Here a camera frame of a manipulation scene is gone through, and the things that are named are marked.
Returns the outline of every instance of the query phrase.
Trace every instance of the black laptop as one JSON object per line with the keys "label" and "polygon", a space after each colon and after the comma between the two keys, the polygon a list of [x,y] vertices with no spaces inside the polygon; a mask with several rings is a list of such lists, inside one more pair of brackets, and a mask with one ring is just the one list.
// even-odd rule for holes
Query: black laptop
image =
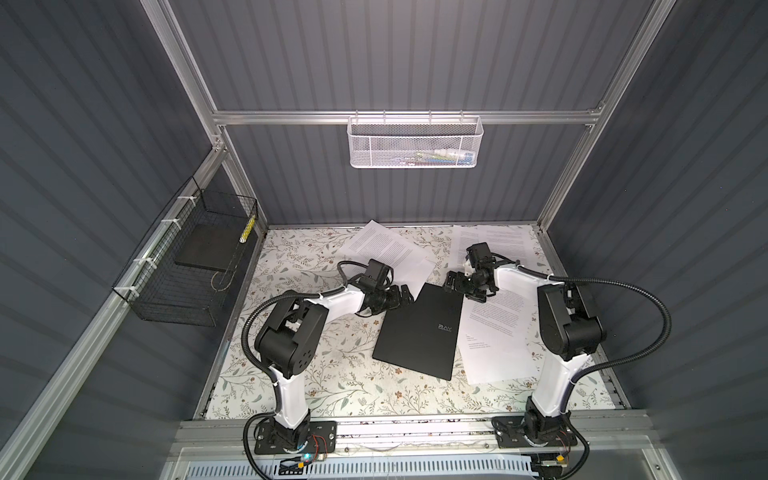
{"label": "black laptop", "polygon": [[386,313],[373,358],[450,380],[463,300],[426,283],[414,303]]}

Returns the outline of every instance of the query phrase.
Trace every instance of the white mesh basket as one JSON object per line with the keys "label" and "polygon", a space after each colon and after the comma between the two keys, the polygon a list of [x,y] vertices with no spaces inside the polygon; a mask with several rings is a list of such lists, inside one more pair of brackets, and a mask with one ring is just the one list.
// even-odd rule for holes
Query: white mesh basket
{"label": "white mesh basket", "polygon": [[472,168],[483,130],[480,117],[406,114],[350,117],[346,133],[354,168]]}

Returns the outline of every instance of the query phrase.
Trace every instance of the black mesh basket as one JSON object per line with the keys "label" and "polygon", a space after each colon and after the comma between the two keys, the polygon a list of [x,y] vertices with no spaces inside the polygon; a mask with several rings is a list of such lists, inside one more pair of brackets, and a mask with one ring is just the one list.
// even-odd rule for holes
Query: black mesh basket
{"label": "black mesh basket", "polygon": [[253,251],[257,232],[251,232],[245,243],[233,240],[233,252],[223,271],[181,265],[177,256],[198,225],[243,232],[256,215],[256,205],[252,197],[198,189],[175,220],[163,220],[168,223],[166,230],[146,260],[134,260],[134,255],[126,265],[124,272],[133,262],[141,263],[134,282],[115,284],[113,290],[143,320],[216,326],[231,313],[250,261],[244,253]]}

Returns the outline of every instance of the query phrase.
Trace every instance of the striped gray panel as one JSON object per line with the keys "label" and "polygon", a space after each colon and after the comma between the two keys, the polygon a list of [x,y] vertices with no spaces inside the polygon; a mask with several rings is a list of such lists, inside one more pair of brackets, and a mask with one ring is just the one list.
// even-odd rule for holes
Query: striped gray panel
{"label": "striped gray panel", "polygon": [[[209,150],[137,2],[0,2],[0,445],[107,298],[146,229]],[[220,332],[135,323],[115,337],[110,349],[123,350],[112,364],[148,382],[178,378],[162,386],[174,391],[172,399],[139,380],[126,379],[122,389],[107,388],[100,377],[88,384],[99,398],[153,411],[145,418],[155,423],[141,423],[143,435],[163,446],[149,453],[136,443],[143,449],[139,458],[133,447],[110,443],[110,435],[127,435],[121,430],[133,417],[92,403],[93,419],[65,416],[41,455],[55,474],[40,476],[65,477],[68,468],[98,456],[111,458],[109,469],[119,471],[127,468],[123,454],[133,462],[131,471],[156,475],[170,439],[150,438],[158,425],[192,411],[186,402],[196,400],[205,380],[205,372],[195,370],[205,365],[195,362],[215,351]],[[100,363],[96,371],[103,368]],[[91,436],[98,428],[104,431]],[[75,433],[64,440],[63,432]],[[89,446],[91,438],[101,439],[98,448]]]}
{"label": "striped gray panel", "polygon": [[[618,375],[687,478],[748,477],[768,451],[767,104],[768,4],[678,2],[550,229],[569,273],[670,307],[668,343]],[[648,302],[598,303],[609,357],[658,335]]]}
{"label": "striped gray panel", "polygon": [[356,169],[343,126],[228,127],[270,224],[535,220],[580,125],[485,128],[478,166]]}
{"label": "striped gray panel", "polygon": [[650,0],[173,0],[222,110],[595,107]]}

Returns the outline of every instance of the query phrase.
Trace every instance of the floral pattern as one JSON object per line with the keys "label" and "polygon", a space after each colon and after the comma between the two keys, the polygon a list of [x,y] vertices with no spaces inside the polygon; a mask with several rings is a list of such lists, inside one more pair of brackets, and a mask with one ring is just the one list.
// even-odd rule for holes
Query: floral pattern
{"label": "floral pattern", "polygon": [[[535,232],[537,267],[550,273]],[[429,282],[442,285],[448,270],[451,227],[395,228],[400,235],[431,251],[437,266]],[[294,289],[331,290],[340,284],[336,252],[358,229],[270,230],[247,294],[239,324],[208,406],[208,419],[240,419],[274,408],[268,378],[250,365],[240,348],[245,319],[264,300]],[[269,309],[254,323],[255,336]],[[470,386],[456,349],[450,382],[374,360],[371,355],[385,314],[340,317],[326,324],[314,360],[306,370],[306,398],[313,416],[428,415],[437,413],[521,412],[537,379],[515,379]],[[546,348],[538,338],[538,319],[531,318],[528,349],[540,369]],[[599,374],[583,378],[571,396],[573,409],[613,409]]]}

